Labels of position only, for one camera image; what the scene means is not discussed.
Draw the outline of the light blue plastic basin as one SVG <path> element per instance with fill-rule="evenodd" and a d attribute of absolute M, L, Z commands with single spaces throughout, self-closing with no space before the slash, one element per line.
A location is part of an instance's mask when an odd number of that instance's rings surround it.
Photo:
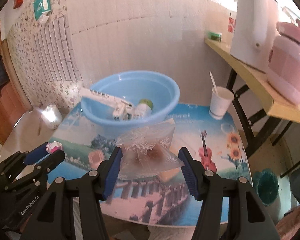
<path fill-rule="evenodd" d="M 179 86 L 172 78 L 159 72 L 145 70 L 111 75 L 91 85 L 90 89 L 125 99 L 135 106 L 141 99 L 153 102 L 154 107 L 150 116 L 144 119 L 115 121 L 110 107 L 83 97 L 81 99 L 83 115 L 100 126 L 99 133 L 109 138 L 117 137 L 137 127 L 164 121 L 180 98 Z"/>

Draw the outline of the small pink white toy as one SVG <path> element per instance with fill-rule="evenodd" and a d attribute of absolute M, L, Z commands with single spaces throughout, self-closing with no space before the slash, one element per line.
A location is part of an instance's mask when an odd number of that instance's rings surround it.
<path fill-rule="evenodd" d="M 56 152 L 58 150 L 63 150 L 63 145 L 60 142 L 54 141 L 54 142 L 47 143 L 47 145 L 46 145 L 47 153 L 53 154 L 54 152 Z"/>

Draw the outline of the clear plastic snack bag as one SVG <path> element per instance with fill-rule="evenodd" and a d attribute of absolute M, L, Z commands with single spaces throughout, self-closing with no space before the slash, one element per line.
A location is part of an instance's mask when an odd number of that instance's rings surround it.
<path fill-rule="evenodd" d="M 175 130 L 172 118 L 161 123 L 132 129 L 117 138 L 121 148 L 119 179 L 133 180 L 153 177 L 165 170 L 165 158 L 172 156 L 169 150 Z"/>

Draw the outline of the white paper cup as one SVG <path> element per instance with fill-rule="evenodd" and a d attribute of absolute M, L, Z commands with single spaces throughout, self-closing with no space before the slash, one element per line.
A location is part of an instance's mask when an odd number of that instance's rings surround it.
<path fill-rule="evenodd" d="M 210 115 L 217 120 L 221 120 L 234 98 L 233 92 L 224 87 L 217 86 L 213 88 L 209 107 Z"/>

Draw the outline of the green plastic waste basket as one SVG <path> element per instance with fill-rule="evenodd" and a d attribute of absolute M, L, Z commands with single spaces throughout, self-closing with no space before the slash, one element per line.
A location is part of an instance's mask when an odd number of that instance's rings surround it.
<path fill-rule="evenodd" d="M 264 169 L 253 174 L 254 189 L 264 206 L 270 206 L 279 195 L 279 183 L 271 169 Z"/>

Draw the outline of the white yellow tissue pack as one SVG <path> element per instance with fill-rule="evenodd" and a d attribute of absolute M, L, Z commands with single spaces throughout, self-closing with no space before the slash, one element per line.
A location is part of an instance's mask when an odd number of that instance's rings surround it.
<path fill-rule="evenodd" d="M 128 113 L 124 104 L 118 104 L 112 113 L 113 119 L 115 121 L 128 120 Z"/>

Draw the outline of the long white spoon package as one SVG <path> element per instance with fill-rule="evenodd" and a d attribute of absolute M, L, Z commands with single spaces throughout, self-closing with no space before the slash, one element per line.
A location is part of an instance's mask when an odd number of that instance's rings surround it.
<path fill-rule="evenodd" d="M 134 105 L 131 102 L 104 92 L 81 88 L 81 90 L 79 91 L 79 95 L 81 97 L 89 98 L 112 108 L 116 108 L 117 106 L 125 106 L 129 114 L 132 114 L 134 111 Z"/>

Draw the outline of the white green cylindrical can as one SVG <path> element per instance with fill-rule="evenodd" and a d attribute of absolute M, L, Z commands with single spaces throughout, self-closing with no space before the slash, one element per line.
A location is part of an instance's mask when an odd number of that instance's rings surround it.
<path fill-rule="evenodd" d="M 141 99 L 134 108 L 133 119 L 143 119 L 152 114 L 153 102 L 149 99 Z"/>

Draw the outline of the white electric kettle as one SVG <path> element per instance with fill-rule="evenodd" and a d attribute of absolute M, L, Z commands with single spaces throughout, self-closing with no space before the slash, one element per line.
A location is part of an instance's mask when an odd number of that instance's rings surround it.
<path fill-rule="evenodd" d="M 230 55 L 265 73 L 275 37 L 279 35 L 275 0 L 238 0 Z"/>

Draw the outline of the clear box yellow contents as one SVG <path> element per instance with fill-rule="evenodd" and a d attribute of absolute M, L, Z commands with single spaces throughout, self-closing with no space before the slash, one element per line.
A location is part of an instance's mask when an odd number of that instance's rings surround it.
<path fill-rule="evenodd" d="M 157 175 L 162 183 L 168 183 L 173 180 L 181 179 L 181 161 L 178 158 L 178 153 L 182 147 L 186 147 L 193 158 L 197 156 L 196 150 L 193 146 L 191 146 L 181 137 L 174 138 L 169 148 L 172 156 L 165 158 L 165 170 Z"/>

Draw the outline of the green small box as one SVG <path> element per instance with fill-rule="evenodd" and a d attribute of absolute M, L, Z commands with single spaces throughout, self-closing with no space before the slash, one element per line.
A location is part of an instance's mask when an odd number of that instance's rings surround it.
<path fill-rule="evenodd" d="M 222 41 L 222 33 L 215 33 L 213 31 L 208 31 L 207 38 L 210 40 L 221 42 Z"/>

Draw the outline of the yellow wooden side table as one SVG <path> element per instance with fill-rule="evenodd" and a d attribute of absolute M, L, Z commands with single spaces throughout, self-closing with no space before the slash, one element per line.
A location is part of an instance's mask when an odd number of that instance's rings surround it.
<path fill-rule="evenodd" d="M 231 67 L 226 88 L 235 96 L 232 103 L 247 140 L 245 153 L 248 158 L 266 142 L 281 120 L 287 120 L 288 125 L 273 145 L 279 142 L 292 123 L 300 124 L 300 106 L 294 106 L 271 87 L 264 73 L 231 56 L 229 45 L 208 38 L 205 39 L 205 43 Z M 249 90 L 260 100 L 262 109 L 247 117 L 239 98 Z"/>

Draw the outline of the pink rice cooker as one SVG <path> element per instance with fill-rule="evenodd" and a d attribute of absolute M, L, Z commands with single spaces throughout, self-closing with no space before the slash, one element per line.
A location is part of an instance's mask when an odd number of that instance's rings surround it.
<path fill-rule="evenodd" d="M 268 59 L 269 84 L 286 100 L 300 105 L 300 19 L 278 22 Z"/>

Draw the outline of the white plastic spoon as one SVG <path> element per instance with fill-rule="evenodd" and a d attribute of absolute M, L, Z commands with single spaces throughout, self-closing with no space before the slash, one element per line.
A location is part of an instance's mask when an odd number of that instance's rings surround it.
<path fill-rule="evenodd" d="M 217 86 L 216 86 L 213 74 L 211 72 L 209 72 L 209 74 L 210 74 L 211 82 L 212 82 L 214 90 L 215 90 L 215 94 L 218 95 L 218 90 L 217 90 Z"/>

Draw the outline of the red wall item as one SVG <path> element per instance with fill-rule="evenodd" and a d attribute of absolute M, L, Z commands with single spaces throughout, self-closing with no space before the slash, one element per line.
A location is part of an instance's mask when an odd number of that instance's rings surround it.
<path fill-rule="evenodd" d="M 19 8 L 23 4 L 24 0 L 14 0 L 13 9 Z"/>

